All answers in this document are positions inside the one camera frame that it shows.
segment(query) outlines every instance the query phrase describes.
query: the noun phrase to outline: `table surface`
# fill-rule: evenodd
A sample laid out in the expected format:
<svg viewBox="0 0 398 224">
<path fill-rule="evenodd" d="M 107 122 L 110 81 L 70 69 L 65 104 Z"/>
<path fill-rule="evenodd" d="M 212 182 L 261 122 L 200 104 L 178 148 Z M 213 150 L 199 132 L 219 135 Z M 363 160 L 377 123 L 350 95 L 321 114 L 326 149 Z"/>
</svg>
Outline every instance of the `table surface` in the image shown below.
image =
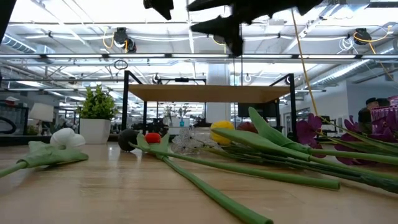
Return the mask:
<svg viewBox="0 0 398 224">
<path fill-rule="evenodd" d="M 27 146 L 0 148 L 0 168 L 27 151 Z M 240 223 L 150 155 L 120 152 L 115 143 L 84 146 L 83 152 L 90 155 L 88 161 L 20 170 L 0 179 L 1 223 Z M 176 161 L 275 223 L 397 223 L 398 196 L 373 187 L 342 181 L 337 192 Z"/>
</svg>

